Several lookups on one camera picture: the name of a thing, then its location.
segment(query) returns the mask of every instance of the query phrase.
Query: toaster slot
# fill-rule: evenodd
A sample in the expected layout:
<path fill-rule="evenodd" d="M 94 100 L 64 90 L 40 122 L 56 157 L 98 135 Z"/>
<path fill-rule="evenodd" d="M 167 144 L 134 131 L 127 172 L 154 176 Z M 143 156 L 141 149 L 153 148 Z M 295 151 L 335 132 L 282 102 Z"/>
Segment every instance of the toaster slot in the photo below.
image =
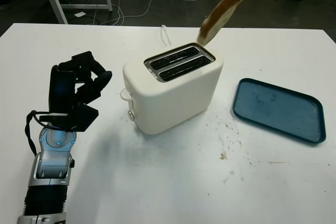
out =
<path fill-rule="evenodd" d="M 174 64 L 178 61 L 189 58 L 191 56 L 195 56 L 197 54 L 199 54 L 199 51 L 197 50 L 197 48 L 189 47 L 187 49 L 176 52 L 176 53 L 171 54 L 169 56 L 161 57 L 157 60 L 152 60 L 150 65 L 154 70 L 158 70 L 158 69 L 164 68 L 166 66 L 169 66 L 171 64 Z"/>
<path fill-rule="evenodd" d="M 170 81 L 173 80 L 179 76 L 182 76 L 186 73 L 190 73 L 191 71 L 194 71 L 202 66 L 205 66 L 209 63 L 211 63 L 212 61 L 205 57 L 205 56 L 200 56 L 196 59 L 187 61 L 183 64 L 180 64 L 176 67 L 170 68 L 168 70 L 165 70 L 163 72 L 161 72 L 159 74 L 159 76 L 161 77 L 161 79 L 163 81 Z"/>

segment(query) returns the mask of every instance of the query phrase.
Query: crumb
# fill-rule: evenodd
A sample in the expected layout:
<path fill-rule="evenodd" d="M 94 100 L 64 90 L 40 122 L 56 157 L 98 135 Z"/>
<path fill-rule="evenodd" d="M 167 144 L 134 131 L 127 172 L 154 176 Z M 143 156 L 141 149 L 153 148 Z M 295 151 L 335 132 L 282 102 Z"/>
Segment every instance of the crumb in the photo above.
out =
<path fill-rule="evenodd" d="M 221 153 L 220 156 L 221 156 L 220 159 L 222 159 L 222 160 L 225 160 L 225 159 L 226 159 L 226 155 L 225 155 L 225 153 Z"/>

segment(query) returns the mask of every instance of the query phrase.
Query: paper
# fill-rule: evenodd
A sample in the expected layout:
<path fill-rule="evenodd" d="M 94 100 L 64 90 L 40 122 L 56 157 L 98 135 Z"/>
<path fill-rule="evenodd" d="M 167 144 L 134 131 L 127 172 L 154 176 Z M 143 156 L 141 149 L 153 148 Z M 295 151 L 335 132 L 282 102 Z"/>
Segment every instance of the paper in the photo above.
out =
<path fill-rule="evenodd" d="M 84 15 L 86 15 L 85 12 L 80 12 L 80 13 L 76 13 L 76 14 L 75 14 L 75 16 L 76 16 L 77 18 L 80 18 L 80 17 L 82 17 L 82 16 L 84 16 Z"/>

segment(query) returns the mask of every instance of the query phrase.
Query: bread slice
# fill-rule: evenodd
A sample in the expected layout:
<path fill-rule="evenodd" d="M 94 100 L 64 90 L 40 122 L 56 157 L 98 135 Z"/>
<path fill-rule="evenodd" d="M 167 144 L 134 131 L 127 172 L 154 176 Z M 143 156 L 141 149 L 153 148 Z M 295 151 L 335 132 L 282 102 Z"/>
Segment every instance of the bread slice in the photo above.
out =
<path fill-rule="evenodd" d="M 243 0 L 222 0 L 202 23 L 197 42 L 205 46 L 228 22 L 238 4 Z"/>

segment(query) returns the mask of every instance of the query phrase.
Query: toaster lever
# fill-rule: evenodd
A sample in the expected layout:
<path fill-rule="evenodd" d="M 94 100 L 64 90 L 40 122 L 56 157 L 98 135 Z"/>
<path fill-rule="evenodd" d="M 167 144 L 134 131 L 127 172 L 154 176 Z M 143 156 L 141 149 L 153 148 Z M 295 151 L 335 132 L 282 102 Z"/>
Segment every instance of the toaster lever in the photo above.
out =
<path fill-rule="evenodd" d="M 120 97 L 121 97 L 122 100 L 127 101 L 127 102 L 131 102 L 133 100 L 130 92 L 128 92 L 127 89 L 121 90 Z"/>

